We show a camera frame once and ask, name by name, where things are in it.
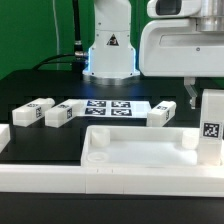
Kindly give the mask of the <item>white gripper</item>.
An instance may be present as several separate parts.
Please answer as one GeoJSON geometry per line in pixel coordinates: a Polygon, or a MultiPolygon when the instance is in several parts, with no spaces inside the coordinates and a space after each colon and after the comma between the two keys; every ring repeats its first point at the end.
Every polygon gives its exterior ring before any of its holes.
{"type": "Polygon", "coordinates": [[[185,77],[196,108],[195,77],[224,77],[224,32],[198,32],[195,19],[162,19],[143,29],[139,68],[145,76],[185,77]]]}

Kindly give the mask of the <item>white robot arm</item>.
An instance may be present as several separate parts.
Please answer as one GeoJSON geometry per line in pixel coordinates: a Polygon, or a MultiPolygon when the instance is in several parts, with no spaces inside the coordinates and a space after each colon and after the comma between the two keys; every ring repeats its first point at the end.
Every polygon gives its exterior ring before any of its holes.
{"type": "Polygon", "coordinates": [[[138,49],[130,43],[129,0],[94,0],[94,9],[86,80],[121,85],[141,74],[182,77],[195,107],[195,79],[224,77],[224,0],[150,0],[152,21],[138,49]]]}

